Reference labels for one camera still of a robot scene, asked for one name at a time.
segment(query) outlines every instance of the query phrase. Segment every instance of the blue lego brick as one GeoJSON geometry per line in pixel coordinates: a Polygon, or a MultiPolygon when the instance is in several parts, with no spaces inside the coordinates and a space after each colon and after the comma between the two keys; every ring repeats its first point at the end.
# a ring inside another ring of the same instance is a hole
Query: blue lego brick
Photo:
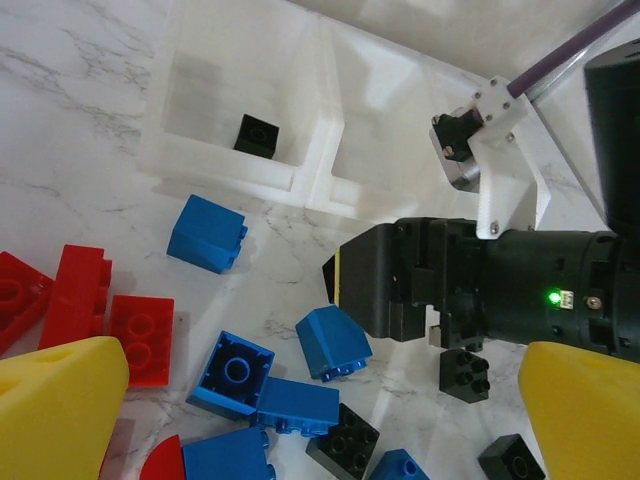
{"type": "Polygon", "coordinates": [[[429,480],[406,450],[386,452],[369,480],[429,480]]]}
{"type": "Polygon", "coordinates": [[[191,195],[173,228],[167,255],[215,273],[231,268],[247,235],[244,216],[191,195]]]}
{"type": "Polygon", "coordinates": [[[231,420],[256,411],[275,354],[223,331],[187,403],[231,420]]]}
{"type": "Polygon", "coordinates": [[[365,368],[373,355],[362,327],[335,305],[316,308],[296,331],[311,378],[323,382],[365,368]]]}
{"type": "Polygon", "coordinates": [[[252,421],[278,433],[299,431],[303,437],[315,437],[338,424],[339,412],[338,390],[269,377],[252,421]]]}
{"type": "Polygon", "coordinates": [[[187,480],[276,480],[268,448],[269,437],[259,427],[190,443],[182,447],[187,480]]]}

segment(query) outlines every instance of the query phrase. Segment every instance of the black cylinder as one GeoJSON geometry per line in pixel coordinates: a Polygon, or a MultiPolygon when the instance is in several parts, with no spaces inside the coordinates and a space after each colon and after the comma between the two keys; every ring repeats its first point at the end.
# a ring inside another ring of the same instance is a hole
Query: black cylinder
{"type": "Polygon", "coordinates": [[[640,362],[640,255],[611,232],[509,231],[487,243],[484,333],[553,341],[640,362]]]}
{"type": "Polygon", "coordinates": [[[584,71],[607,223],[640,239],[640,39],[584,71]]]}

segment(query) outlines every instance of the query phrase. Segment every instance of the red lego brick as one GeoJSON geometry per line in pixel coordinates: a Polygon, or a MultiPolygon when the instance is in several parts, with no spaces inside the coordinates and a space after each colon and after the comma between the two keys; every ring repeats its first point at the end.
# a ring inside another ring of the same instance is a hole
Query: red lego brick
{"type": "Polygon", "coordinates": [[[0,253],[0,354],[44,315],[53,280],[18,260],[0,253]]]}
{"type": "Polygon", "coordinates": [[[102,334],[111,260],[102,248],[65,245],[38,349],[102,334]]]}
{"type": "Polygon", "coordinates": [[[167,438],[151,451],[140,472],[140,480],[185,480],[178,435],[167,438]]]}
{"type": "Polygon", "coordinates": [[[120,340],[129,362],[130,387],[169,384],[173,299],[116,295],[109,335],[120,340]]]}

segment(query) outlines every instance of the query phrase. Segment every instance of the green led light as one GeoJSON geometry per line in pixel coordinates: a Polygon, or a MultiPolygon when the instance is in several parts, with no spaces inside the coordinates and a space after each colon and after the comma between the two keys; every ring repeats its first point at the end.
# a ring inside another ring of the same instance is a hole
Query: green led light
{"type": "Polygon", "coordinates": [[[562,295],[558,292],[551,292],[547,298],[552,305],[560,305],[560,302],[562,302],[562,295]]]}

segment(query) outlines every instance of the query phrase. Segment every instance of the screw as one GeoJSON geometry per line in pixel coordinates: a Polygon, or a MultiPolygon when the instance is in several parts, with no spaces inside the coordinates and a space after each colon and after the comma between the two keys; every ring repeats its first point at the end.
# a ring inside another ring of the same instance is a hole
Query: screw
{"type": "Polygon", "coordinates": [[[601,310],[602,300],[600,300],[598,297],[587,298],[587,308],[589,308],[589,310],[601,310]]]}

